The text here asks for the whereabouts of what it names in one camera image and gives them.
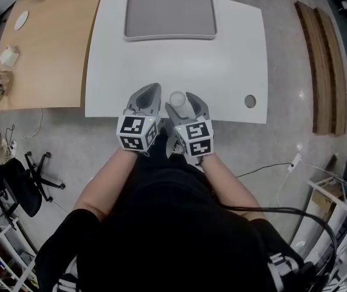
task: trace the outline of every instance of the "wooden board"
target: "wooden board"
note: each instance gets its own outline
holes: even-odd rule
[[[346,79],[338,38],[335,34],[331,18],[322,10],[316,8],[315,15],[323,29],[322,34],[326,39],[329,51],[332,101],[331,133],[336,136],[346,133]]]
[[[0,42],[16,46],[13,88],[0,110],[80,107],[84,103],[86,63],[91,31],[100,0],[18,0]],[[23,11],[29,17],[15,30]]]
[[[314,120],[312,132],[327,135],[331,132],[331,76],[329,54],[326,41],[315,12],[303,3],[296,2],[295,7],[303,28],[311,65],[312,90],[314,97]]]

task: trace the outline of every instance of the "concrete floor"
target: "concrete floor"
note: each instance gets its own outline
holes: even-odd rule
[[[312,82],[307,47],[298,16],[296,0],[234,0],[263,11],[269,68],[267,124],[213,122],[215,152],[236,175],[265,165],[293,160],[299,151],[303,161],[323,167],[338,153],[337,171],[342,174],[347,155],[347,134],[341,137],[312,134]],[[300,0],[312,5],[310,0]],[[40,120],[39,109],[0,112],[0,131],[15,125],[16,157],[33,152],[36,162],[46,151],[52,158],[44,172],[66,183],[64,190],[49,188],[56,203],[43,202],[29,218],[18,209],[22,225],[36,248],[40,248],[72,210],[81,191],[118,147],[115,118],[84,117],[84,109],[44,109],[40,132],[31,139]],[[261,170],[241,178],[262,206],[277,206],[277,190],[287,166]],[[306,181],[317,172],[299,164],[287,177],[280,194],[284,206],[305,208],[310,193]],[[300,219],[278,215],[272,223],[291,240]]]

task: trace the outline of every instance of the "office chair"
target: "office chair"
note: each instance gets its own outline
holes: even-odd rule
[[[25,169],[21,162],[15,158],[10,159],[5,164],[0,165],[0,196],[8,199],[7,193],[11,196],[14,204],[5,210],[0,202],[1,209],[6,219],[10,222],[10,215],[15,211],[18,205],[21,205],[26,214],[30,217],[36,215],[41,207],[42,197],[47,202],[52,202],[52,197],[47,197],[42,184],[64,189],[65,184],[56,185],[41,177],[41,171],[46,158],[51,157],[50,153],[45,153],[38,165],[30,162],[31,151],[25,154],[29,169]]]

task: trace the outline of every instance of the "chair leg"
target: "chair leg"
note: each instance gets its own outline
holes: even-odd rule
[[[14,213],[14,211],[16,210],[16,208],[18,207],[18,203],[14,203],[7,211],[6,211],[6,215],[8,216],[8,217],[10,217],[11,216],[11,214],[12,213]]]
[[[52,197],[47,197],[44,191],[44,188],[42,187],[41,183],[37,183],[37,188],[40,191],[40,193],[42,194],[42,197],[44,197],[46,202],[52,202],[53,198]]]
[[[25,154],[25,159],[26,159],[27,166],[29,167],[30,171],[34,171],[34,168],[33,168],[32,163],[30,162],[28,153]]]
[[[44,165],[45,158],[46,158],[46,154],[42,155],[40,164],[38,164],[38,169],[37,169],[37,174],[38,175],[41,174],[41,170],[42,170],[42,166]]]
[[[11,208],[14,207],[15,205],[16,205],[16,207],[18,207],[18,203],[14,203],[14,204],[11,206]],[[5,219],[6,219],[6,220],[8,221],[8,223],[11,225],[11,227],[12,227],[13,229],[16,230],[16,228],[15,228],[14,225],[13,225],[13,222],[12,222],[10,216],[7,215],[7,212],[8,212],[8,211],[6,211],[6,209],[4,208],[4,205],[3,205],[1,199],[0,199],[0,207],[1,207],[1,210],[2,210],[2,213],[3,213],[4,217],[5,217]]]
[[[55,184],[53,182],[50,182],[50,181],[48,181],[48,180],[46,180],[44,178],[40,178],[40,182],[42,184],[45,184],[45,185],[48,185],[48,186],[51,186],[51,187],[54,187],[54,188],[59,188],[59,189],[64,189],[65,188],[65,184],[63,184],[63,183],[61,185],[57,185],[57,184]]]

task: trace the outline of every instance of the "white rack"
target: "white rack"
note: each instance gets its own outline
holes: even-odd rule
[[[331,227],[332,231],[336,235],[341,228],[345,218],[347,216],[347,211],[345,211],[341,205],[337,204],[330,220],[328,221],[328,225]],[[319,237],[318,241],[316,242],[315,246],[312,248],[311,252],[307,256],[307,258],[304,260],[307,262],[312,262],[313,264],[316,264],[319,262],[320,257],[322,253],[328,248],[328,246],[331,243],[330,236],[326,231],[323,231],[321,233],[321,236]]]
[[[0,232],[0,241],[5,245],[6,249],[9,253],[11,253],[13,259],[20,265],[22,269],[24,269],[24,272],[21,277],[18,277],[12,269],[5,263],[5,261],[0,256],[0,262],[4,265],[5,270],[15,279],[17,280],[16,285],[13,288],[8,287],[0,278],[0,285],[2,285],[6,290],[11,292],[17,292],[20,290],[20,288],[23,286],[27,291],[33,292],[26,284],[25,280],[30,276],[33,280],[37,281],[36,275],[33,273],[33,267],[35,264],[35,257],[33,261],[27,265],[23,259],[19,256],[19,254],[15,251],[11,243],[8,241],[7,237],[5,236],[5,233],[10,230],[11,227],[14,227],[17,229],[17,232],[21,232],[19,230],[19,227],[16,225],[16,222],[19,220],[18,217],[14,218],[12,220],[13,226],[8,224],[6,227],[3,228],[3,230]]]
[[[339,200],[337,197],[335,197],[334,195],[332,195],[331,193],[327,192],[325,189],[323,189],[323,186],[327,185],[328,183],[331,183],[334,181],[334,177],[330,177],[330,178],[326,178],[322,181],[319,182],[312,182],[312,181],[308,181],[307,183],[313,188],[316,189],[317,191],[321,192],[324,196],[326,196],[327,198],[329,198],[331,201],[333,201],[337,206],[335,207],[335,209],[337,211],[337,215],[338,215],[338,220],[340,221],[341,217],[343,217],[343,219],[345,219],[346,215],[341,215],[341,217],[339,216],[339,214],[341,213],[341,210],[347,214],[347,200],[346,203],[344,203],[343,201]],[[338,232],[337,230],[337,226],[338,224],[333,224],[333,226],[331,226],[331,228],[333,229],[334,232]],[[343,239],[343,241],[341,242],[341,244],[338,246],[337,249],[337,257],[339,257],[343,251],[346,249],[347,247],[347,233]],[[326,289],[326,292],[333,292],[334,290],[336,290],[340,285],[342,285],[344,283],[344,281],[347,279],[347,272],[346,274],[339,280],[339,282],[337,282],[335,285],[333,285],[331,287],[331,289]]]

